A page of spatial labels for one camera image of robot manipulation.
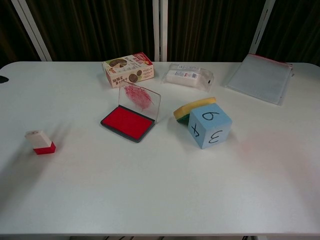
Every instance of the red ink pad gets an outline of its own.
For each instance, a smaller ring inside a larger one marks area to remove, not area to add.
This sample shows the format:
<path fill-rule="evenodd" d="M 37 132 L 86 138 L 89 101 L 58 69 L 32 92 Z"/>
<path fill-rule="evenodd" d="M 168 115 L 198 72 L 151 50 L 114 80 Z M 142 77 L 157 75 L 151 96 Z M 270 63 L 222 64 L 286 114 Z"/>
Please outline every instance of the red ink pad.
<path fill-rule="evenodd" d="M 101 124 L 117 134 L 138 143 L 155 125 L 155 121 L 119 105 L 101 121 Z"/>
<path fill-rule="evenodd" d="M 119 105 L 101 124 L 107 129 L 139 143 L 155 125 L 161 96 L 144 87 L 120 82 Z"/>

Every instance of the transparent lid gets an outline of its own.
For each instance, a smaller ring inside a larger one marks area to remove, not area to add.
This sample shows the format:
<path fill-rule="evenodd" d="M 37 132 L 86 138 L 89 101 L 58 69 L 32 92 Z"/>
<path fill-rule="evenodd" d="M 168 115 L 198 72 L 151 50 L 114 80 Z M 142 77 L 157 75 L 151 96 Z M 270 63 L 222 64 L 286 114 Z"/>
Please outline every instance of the transparent lid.
<path fill-rule="evenodd" d="M 119 105 L 157 122 L 160 94 L 126 81 L 120 82 Z"/>

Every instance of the foam cube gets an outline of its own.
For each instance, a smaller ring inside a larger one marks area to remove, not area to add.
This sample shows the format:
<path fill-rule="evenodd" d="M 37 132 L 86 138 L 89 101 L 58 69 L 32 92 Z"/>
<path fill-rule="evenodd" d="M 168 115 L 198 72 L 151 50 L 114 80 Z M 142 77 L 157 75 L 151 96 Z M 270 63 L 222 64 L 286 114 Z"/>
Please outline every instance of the foam cube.
<path fill-rule="evenodd" d="M 232 120 L 216 104 L 208 104 L 191 110 L 188 130 L 200 148 L 208 148 L 224 142 Z"/>

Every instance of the white items in plastic bag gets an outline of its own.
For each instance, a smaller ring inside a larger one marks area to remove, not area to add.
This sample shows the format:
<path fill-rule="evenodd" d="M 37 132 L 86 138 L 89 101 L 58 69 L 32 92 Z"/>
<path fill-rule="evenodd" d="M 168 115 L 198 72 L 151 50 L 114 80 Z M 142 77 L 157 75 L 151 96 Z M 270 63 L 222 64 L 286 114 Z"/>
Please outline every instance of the white items in plastic bag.
<path fill-rule="evenodd" d="M 209 92 L 214 81 L 211 71 L 181 64 L 172 63 L 163 77 L 164 83 L 172 83 Z"/>

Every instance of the yellow sponge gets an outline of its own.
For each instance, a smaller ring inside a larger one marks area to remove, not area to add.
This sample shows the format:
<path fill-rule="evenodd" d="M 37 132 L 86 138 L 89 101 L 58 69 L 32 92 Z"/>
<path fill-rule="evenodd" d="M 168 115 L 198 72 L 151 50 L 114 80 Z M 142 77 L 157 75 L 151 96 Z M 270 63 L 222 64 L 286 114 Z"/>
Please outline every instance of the yellow sponge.
<path fill-rule="evenodd" d="M 208 104 L 214 104 L 216 102 L 215 97 L 204 98 L 198 101 L 190 102 L 182 107 L 179 107 L 177 110 L 173 112 L 175 120 L 181 124 L 189 123 L 189 115 L 192 109 L 202 107 Z"/>

